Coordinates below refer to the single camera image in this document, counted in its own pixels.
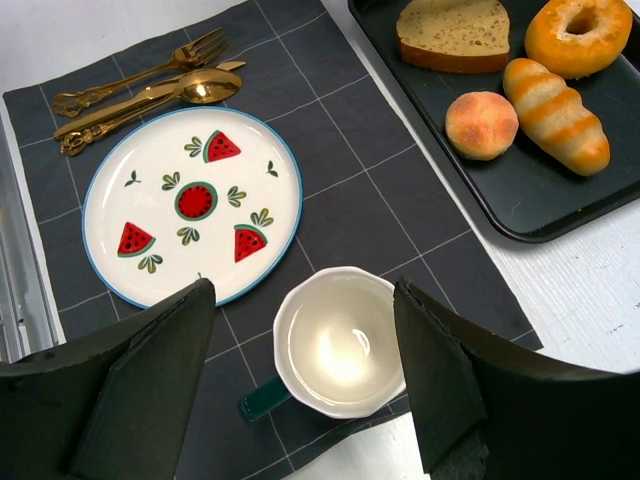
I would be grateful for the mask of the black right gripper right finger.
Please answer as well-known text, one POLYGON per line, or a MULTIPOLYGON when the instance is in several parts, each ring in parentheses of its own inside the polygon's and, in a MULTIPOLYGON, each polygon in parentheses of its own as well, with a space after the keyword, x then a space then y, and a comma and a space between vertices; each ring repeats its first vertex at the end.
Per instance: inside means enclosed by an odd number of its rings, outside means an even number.
POLYGON ((635 479, 639 376, 556 360, 394 289, 423 470, 433 479, 635 479))

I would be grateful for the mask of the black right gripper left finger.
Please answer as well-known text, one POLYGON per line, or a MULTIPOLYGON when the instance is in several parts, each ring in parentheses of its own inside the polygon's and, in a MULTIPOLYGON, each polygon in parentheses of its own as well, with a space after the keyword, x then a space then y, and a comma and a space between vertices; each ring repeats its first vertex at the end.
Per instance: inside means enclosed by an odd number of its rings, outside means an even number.
POLYGON ((213 284, 199 279, 116 324, 2 364, 2 478, 173 478, 215 304, 213 284))

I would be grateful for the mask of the orange glazed donut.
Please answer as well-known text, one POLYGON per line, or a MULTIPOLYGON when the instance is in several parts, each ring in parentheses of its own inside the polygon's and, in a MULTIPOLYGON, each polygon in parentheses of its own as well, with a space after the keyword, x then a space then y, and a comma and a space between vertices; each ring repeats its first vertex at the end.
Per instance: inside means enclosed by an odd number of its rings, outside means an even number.
POLYGON ((620 0, 549 1, 527 27, 527 57, 565 78, 611 65, 629 39, 633 15, 620 0))

